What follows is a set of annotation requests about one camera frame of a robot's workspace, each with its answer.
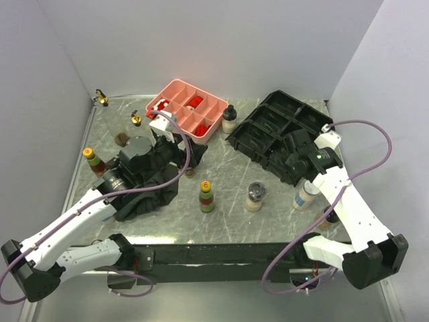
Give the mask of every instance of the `orange bottle cap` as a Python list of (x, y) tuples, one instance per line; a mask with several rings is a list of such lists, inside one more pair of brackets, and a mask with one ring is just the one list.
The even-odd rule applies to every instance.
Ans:
[(82, 154), (85, 158), (92, 158), (94, 156), (94, 151), (91, 148), (85, 148)]
[(205, 193), (209, 192), (211, 189), (212, 185), (211, 183), (209, 183), (209, 181), (204, 180), (203, 182), (201, 182), (201, 191), (204, 191)]

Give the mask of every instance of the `sauce bottle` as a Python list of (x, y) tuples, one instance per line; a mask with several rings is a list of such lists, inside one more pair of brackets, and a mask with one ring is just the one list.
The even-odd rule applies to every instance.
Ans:
[(207, 180), (201, 182), (201, 191), (198, 199), (200, 201), (200, 209), (204, 213), (210, 213), (215, 207), (213, 203), (215, 198), (213, 197), (211, 186), (211, 183)]
[(234, 110), (234, 105), (228, 105), (222, 114), (222, 131), (226, 134), (231, 134), (237, 124), (237, 111)]
[(106, 164), (94, 153), (93, 149), (85, 148), (82, 151), (83, 156), (88, 161), (91, 170), (97, 175), (102, 176), (107, 170)]

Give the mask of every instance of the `white bottle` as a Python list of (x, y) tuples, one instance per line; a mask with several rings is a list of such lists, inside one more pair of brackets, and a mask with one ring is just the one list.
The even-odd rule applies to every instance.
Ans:
[(234, 105), (228, 105), (222, 114), (222, 131), (226, 134), (231, 134), (237, 125), (237, 111)]
[(306, 210), (312, 204), (312, 202), (315, 200), (319, 193), (320, 190), (317, 189), (317, 187), (309, 180), (306, 180), (306, 182), (304, 182), (304, 185), (295, 195), (292, 204), (297, 210)]

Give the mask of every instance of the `glass bottle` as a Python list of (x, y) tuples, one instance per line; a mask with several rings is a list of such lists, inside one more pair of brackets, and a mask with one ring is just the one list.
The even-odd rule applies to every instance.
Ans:
[(200, 196), (198, 199), (200, 201), (200, 209), (205, 213), (210, 213), (215, 207), (213, 203), (215, 198), (213, 197), (211, 186), (211, 183), (207, 180), (201, 182)]
[(231, 134), (237, 124), (237, 111), (234, 105), (228, 105), (222, 114), (222, 131), (226, 134)]
[(83, 156), (86, 158), (91, 170), (97, 175), (102, 176), (107, 170), (107, 166), (91, 148), (85, 148), (82, 151)]
[(297, 210), (306, 210), (319, 193), (320, 190), (309, 180), (306, 180), (301, 189), (296, 193), (292, 204)]
[(266, 187), (260, 182), (249, 185), (249, 195), (246, 199), (245, 208), (254, 213), (262, 207), (262, 198), (267, 194)]

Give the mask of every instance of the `small jar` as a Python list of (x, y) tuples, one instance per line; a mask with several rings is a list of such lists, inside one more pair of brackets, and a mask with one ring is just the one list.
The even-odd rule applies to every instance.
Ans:
[[(316, 218), (314, 218), (314, 221), (316, 221), (317, 219), (319, 219), (320, 217), (323, 216), (323, 214), (326, 212), (326, 210), (329, 209), (330, 206), (327, 206), (325, 209), (323, 209), (323, 211), (321, 211)], [(340, 221), (338, 215), (336, 214), (335, 210), (332, 210), (330, 212), (330, 214), (328, 215), (328, 217), (325, 218), (324, 221), (322, 221), (317, 228), (319, 228), (320, 230), (328, 230), (334, 226), (337, 226), (337, 223)]]
[(320, 190), (309, 180), (306, 180), (301, 189), (295, 195), (292, 204), (297, 210), (306, 210), (313, 203), (319, 193)]
[(262, 198), (267, 194), (266, 187), (260, 182), (254, 182), (249, 185), (249, 195), (247, 196), (245, 208), (254, 213), (261, 209)]

